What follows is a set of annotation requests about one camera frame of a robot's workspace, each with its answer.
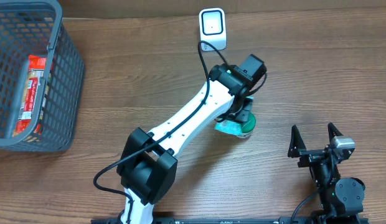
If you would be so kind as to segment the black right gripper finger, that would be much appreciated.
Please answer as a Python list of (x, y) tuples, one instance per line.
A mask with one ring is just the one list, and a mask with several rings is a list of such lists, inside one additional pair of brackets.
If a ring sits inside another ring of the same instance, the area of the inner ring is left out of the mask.
[(306, 151), (306, 146), (296, 125), (291, 128), (291, 140), (288, 149), (288, 157), (300, 157)]
[(342, 133), (335, 127), (333, 123), (327, 125), (329, 140), (332, 140), (336, 136), (342, 136)]

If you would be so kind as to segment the teal tissue packet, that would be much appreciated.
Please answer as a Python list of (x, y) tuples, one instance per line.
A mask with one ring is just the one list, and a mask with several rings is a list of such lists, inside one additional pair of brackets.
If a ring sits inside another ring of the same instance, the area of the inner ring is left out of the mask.
[(215, 130), (218, 130), (225, 134), (234, 135), (237, 137), (237, 135), (240, 133), (240, 125), (242, 123), (236, 123), (234, 121), (222, 120), (221, 122), (217, 123), (215, 125)]

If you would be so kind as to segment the green lidded jar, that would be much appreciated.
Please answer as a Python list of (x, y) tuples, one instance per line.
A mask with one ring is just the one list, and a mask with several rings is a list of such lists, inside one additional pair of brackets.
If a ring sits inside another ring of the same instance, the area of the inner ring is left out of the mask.
[(238, 138), (249, 138), (255, 129), (257, 120), (256, 117), (252, 114), (248, 114), (248, 120), (240, 125), (240, 133), (237, 135)]

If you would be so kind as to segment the red snack packet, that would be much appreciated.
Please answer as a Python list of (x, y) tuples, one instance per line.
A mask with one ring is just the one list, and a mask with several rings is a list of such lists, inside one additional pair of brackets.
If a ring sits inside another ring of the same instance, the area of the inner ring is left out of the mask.
[(40, 85), (40, 78), (43, 77), (46, 63), (47, 59), (45, 57), (29, 55), (29, 66), (22, 92), (21, 107), (12, 136), (17, 136), (23, 132), (31, 123), (34, 103), (37, 98), (37, 90)]

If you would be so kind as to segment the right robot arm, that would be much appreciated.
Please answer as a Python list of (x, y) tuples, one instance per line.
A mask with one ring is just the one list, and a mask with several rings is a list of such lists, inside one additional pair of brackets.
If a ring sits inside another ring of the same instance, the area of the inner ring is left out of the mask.
[(297, 126), (291, 128), (288, 157), (298, 158), (298, 167), (307, 167), (316, 184), (316, 191), (306, 197), (294, 210), (290, 223), (297, 222), (299, 209), (318, 196), (321, 210), (305, 218), (306, 223), (368, 223), (360, 218), (364, 210), (365, 184), (358, 178), (342, 178), (337, 165), (350, 158), (355, 150), (352, 138), (343, 135), (333, 123), (327, 125), (329, 144), (324, 149), (308, 150)]

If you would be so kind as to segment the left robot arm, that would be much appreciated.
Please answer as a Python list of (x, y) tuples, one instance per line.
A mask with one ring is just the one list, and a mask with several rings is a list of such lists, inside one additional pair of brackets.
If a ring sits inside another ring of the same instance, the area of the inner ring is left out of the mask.
[(256, 125), (253, 86), (266, 79), (264, 61), (249, 55), (241, 65), (216, 65), (182, 109), (149, 132), (136, 128), (127, 139), (116, 171), (126, 194), (118, 223), (152, 223), (153, 208), (174, 183), (177, 156), (212, 121), (215, 129), (247, 138)]

